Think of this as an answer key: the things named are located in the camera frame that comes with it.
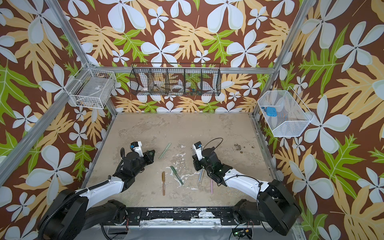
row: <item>black wire basket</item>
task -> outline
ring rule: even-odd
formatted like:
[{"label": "black wire basket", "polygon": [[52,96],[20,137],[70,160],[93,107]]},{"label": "black wire basket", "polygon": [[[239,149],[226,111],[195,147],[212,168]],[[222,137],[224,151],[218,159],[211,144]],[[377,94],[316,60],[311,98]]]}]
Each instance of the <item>black wire basket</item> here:
[{"label": "black wire basket", "polygon": [[220,64],[177,63],[177,67],[159,64],[161,67],[132,63],[132,94],[218,96],[221,92]]}]

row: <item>white arm segment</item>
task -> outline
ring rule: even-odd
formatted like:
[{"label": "white arm segment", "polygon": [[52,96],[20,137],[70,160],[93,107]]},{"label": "white arm segment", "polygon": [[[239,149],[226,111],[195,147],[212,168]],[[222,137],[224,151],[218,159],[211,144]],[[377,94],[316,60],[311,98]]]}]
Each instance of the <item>white arm segment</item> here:
[{"label": "white arm segment", "polygon": [[109,182],[97,187],[92,190],[88,190],[87,192],[80,194],[80,197],[87,197],[88,198],[88,206],[87,210],[95,205],[96,203],[106,199],[107,197],[110,197],[114,194],[118,194],[122,191],[122,188],[124,186],[124,182],[118,178],[118,177],[111,177]]},{"label": "white arm segment", "polygon": [[260,192],[263,192],[269,186],[268,182],[260,181],[262,185],[261,187],[259,187],[259,183],[256,180],[250,177],[245,177],[245,176],[233,177],[236,175],[244,175],[244,174],[238,172],[236,169],[231,169],[228,172],[226,172],[225,176],[223,177],[225,184],[228,187],[233,187],[242,191],[243,193],[254,198],[255,200],[257,200],[257,194],[259,192],[259,189],[260,189]]},{"label": "white arm segment", "polygon": [[133,151],[137,152],[140,157],[144,157],[143,150],[141,150],[141,146],[142,146],[141,141],[138,141],[137,143],[139,144],[139,146],[138,147],[134,147]]},{"label": "white arm segment", "polygon": [[203,151],[203,146],[199,147],[199,148],[196,148],[195,145],[193,144],[192,145],[192,151],[194,152],[194,154],[196,154],[197,156],[197,159],[200,161],[201,159],[203,159],[203,155],[202,155],[202,151]]}]

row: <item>table surface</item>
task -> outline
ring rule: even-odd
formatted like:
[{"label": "table surface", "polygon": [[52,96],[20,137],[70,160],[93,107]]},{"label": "table surface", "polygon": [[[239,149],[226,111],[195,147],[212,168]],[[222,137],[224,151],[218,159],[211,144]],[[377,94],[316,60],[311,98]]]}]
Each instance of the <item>table surface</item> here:
[{"label": "table surface", "polygon": [[[127,207],[202,207],[231,206],[241,199],[254,200],[241,191],[214,182],[213,194],[210,178],[206,173],[201,183],[199,172],[193,167],[194,143],[203,145],[222,137],[222,144],[215,150],[221,163],[259,180],[271,181],[264,162],[249,114],[118,114],[111,126],[101,154],[90,175],[87,187],[105,181],[120,162],[120,148],[130,151],[134,141],[142,142],[142,150],[156,151],[154,163],[136,176],[134,184],[126,191],[100,202],[116,199]],[[215,140],[207,147],[216,146]],[[168,151],[159,159],[165,147]],[[181,185],[170,166],[176,168],[184,182]],[[161,174],[166,173],[166,195],[162,195]]]}]

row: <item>floral wallpaper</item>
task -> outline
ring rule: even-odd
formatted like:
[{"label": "floral wallpaper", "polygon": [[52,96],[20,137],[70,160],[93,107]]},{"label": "floral wallpaper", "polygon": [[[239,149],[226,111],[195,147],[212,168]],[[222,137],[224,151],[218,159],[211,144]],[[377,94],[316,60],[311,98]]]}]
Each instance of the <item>floral wallpaper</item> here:
[{"label": "floral wallpaper", "polygon": [[292,138],[273,137],[260,119],[307,239],[384,239],[383,9],[318,0],[272,87],[293,87],[316,117]]},{"label": "floral wallpaper", "polygon": [[302,0],[60,1],[94,65],[268,67]]},{"label": "floral wallpaper", "polygon": [[[301,3],[60,1],[93,65],[141,63],[154,67],[161,62],[174,66],[189,63],[218,67],[220,63],[221,67],[273,67]],[[216,97],[135,96],[130,93],[129,73],[116,77],[112,100],[118,112],[252,112],[268,75],[224,74],[222,93]],[[187,81],[187,85],[200,82],[197,77]]]},{"label": "floral wallpaper", "polygon": [[[1,163],[66,94],[80,63],[43,0],[0,0],[0,24]],[[0,187],[0,239],[36,238],[36,224],[57,193],[81,186],[109,122],[107,110],[62,109]]]}]

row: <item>brown marker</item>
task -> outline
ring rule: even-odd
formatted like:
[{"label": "brown marker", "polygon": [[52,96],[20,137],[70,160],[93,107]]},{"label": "brown marker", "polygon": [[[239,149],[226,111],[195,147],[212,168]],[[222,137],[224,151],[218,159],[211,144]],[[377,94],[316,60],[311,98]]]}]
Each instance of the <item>brown marker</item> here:
[{"label": "brown marker", "polygon": [[166,173],[161,174],[161,179],[163,180],[163,196],[166,195]]}]

